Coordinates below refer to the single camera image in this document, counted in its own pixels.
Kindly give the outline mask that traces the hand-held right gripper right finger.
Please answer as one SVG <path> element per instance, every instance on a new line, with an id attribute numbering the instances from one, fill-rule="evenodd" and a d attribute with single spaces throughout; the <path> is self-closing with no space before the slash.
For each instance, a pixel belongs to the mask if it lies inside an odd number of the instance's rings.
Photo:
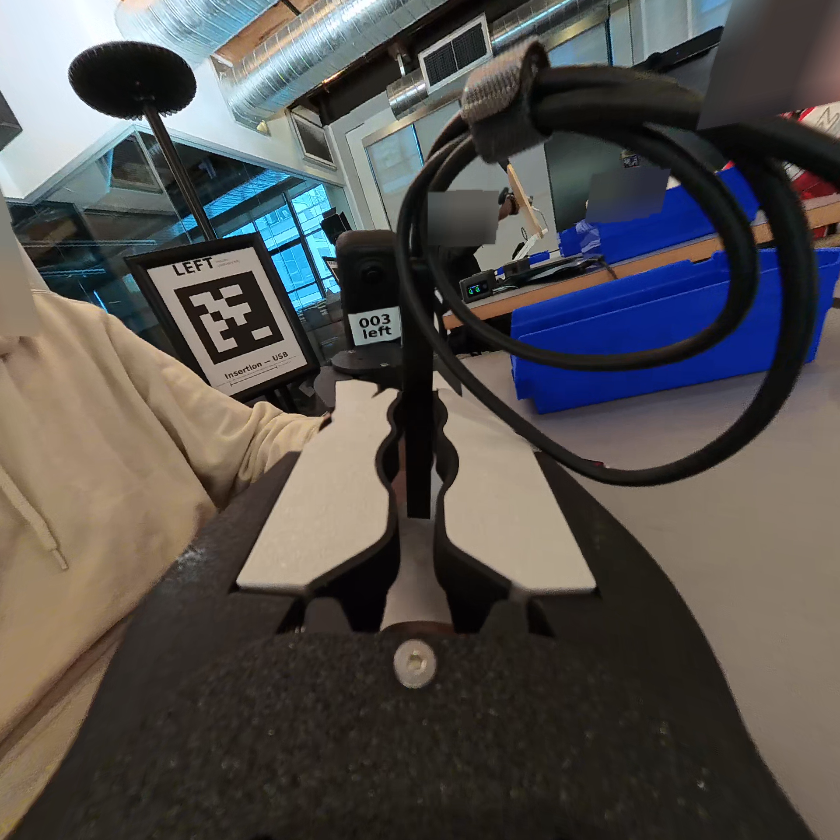
<path id="1" fill-rule="evenodd" d="M 434 571 L 457 634 L 477 634 L 494 607 L 591 599 L 597 583 L 538 454 L 484 406 L 435 393 Z"/>

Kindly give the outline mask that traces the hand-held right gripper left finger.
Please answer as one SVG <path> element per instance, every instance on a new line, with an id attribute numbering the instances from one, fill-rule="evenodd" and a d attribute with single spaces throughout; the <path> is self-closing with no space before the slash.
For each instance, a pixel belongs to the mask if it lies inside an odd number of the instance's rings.
<path id="1" fill-rule="evenodd" d="M 341 381 L 330 423 L 300 452 L 236 579 L 243 592 L 338 602 L 379 632 L 400 565 L 392 460 L 401 393 Z"/>

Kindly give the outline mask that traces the white board stand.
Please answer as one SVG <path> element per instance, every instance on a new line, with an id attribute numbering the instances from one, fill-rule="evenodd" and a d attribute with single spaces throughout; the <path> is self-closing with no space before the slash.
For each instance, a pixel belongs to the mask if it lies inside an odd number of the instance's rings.
<path id="1" fill-rule="evenodd" d="M 512 254 L 512 260 L 518 261 L 529 257 L 538 246 L 547 247 L 552 250 L 552 239 L 548 222 L 543 211 L 535 206 L 529 206 L 520 210 L 521 216 L 521 243 Z"/>

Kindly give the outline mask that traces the person's beige hoodie torso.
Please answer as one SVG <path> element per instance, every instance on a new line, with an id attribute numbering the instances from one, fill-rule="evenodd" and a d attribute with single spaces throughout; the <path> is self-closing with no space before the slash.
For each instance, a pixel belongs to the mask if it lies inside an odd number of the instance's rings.
<path id="1" fill-rule="evenodd" d="M 109 315 L 33 295 L 2 338 L 2 767 L 54 767 L 129 615 L 217 508 L 134 389 Z"/>

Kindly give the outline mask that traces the white vent grille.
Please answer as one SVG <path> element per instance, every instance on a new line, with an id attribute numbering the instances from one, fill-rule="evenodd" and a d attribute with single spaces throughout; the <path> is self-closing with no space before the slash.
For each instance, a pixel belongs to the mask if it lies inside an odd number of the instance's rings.
<path id="1" fill-rule="evenodd" d="M 445 87 L 491 57 L 487 16 L 481 14 L 418 54 L 427 93 Z"/>

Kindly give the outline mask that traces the wooden edged table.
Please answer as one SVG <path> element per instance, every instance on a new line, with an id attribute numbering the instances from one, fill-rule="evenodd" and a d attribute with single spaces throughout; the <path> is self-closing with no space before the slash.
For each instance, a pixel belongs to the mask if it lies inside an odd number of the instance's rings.
<path id="1" fill-rule="evenodd" d="M 839 222 L 839 195 L 822 196 L 805 200 L 802 208 L 806 216 L 807 226 L 811 231 L 837 224 Z M 763 212 L 756 217 L 756 224 L 752 226 L 752 235 L 757 245 L 768 243 L 773 238 L 770 224 Z M 662 266 L 673 265 L 680 261 L 699 263 L 723 250 L 723 244 L 718 236 L 708 236 L 695 239 L 673 248 L 662 249 L 657 252 L 641 255 L 634 259 L 625 260 L 615 266 L 612 271 L 617 278 L 654 270 Z M 530 306 L 534 303 L 568 295 L 572 292 L 592 288 L 612 281 L 613 274 L 609 269 L 595 266 L 592 270 L 576 276 L 558 279 L 553 272 L 546 277 L 546 281 L 531 284 L 521 289 L 501 292 L 497 295 L 467 304 L 478 319 L 488 320 L 516 311 L 518 308 Z M 452 311 L 444 315 L 444 326 L 453 329 L 462 325 L 461 319 Z"/>

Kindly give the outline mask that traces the grey monitor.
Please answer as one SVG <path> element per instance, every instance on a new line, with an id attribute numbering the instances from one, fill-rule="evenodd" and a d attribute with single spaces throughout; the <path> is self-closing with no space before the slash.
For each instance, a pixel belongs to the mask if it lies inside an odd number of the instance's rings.
<path id="1" fill-rule="evenodd" d="M 838 99 L 838 1 L 732 2 L 697 128 Z"/>

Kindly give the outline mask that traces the small wall vent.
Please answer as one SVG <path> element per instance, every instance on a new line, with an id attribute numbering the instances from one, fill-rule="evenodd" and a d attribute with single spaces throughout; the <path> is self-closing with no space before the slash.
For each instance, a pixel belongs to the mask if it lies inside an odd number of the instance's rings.
<path id="1" fill-rule="evenodd" d="M 336 171 L 338 167 L 333 159 L 328 136 L 323 126 L 315 119 L 311 119 L 308 112 L 295 109 L 288 111 L 288 119 L 297 137 L 303 159 L 314 165 Z"/>

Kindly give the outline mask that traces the short silver duct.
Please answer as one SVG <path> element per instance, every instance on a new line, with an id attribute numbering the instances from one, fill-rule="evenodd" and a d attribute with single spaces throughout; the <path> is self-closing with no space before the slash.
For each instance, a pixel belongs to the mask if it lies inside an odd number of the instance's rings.
<path id="1" fill-rule="evenodd" d="M 422 68 L 407 73 L 388 85 L 385 94 L 393 118 L 420 118 L 450 102 L 458 100 L 467 74 L 455 76 L 433 91 L 426 84 Z"/>

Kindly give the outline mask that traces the silver ventilation duct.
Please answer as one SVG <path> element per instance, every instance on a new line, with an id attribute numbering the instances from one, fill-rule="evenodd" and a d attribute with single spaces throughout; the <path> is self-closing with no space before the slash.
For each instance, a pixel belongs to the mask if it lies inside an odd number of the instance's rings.
<path id="1" fill-rule="evenodd" d="M 219 81 L 235 121 L 251 129 L 454 2 L 314 2 L 235 62 Z M 521 2 L 489 28 L 494 55 L 571 25 L 606 2 Z"/>
<path id="2" fill-rule="evenodd" d="M 114 20 L 127 40 L 168 49 L 200 65 L 272 7 L 272 1 L 124 1 Z"/>

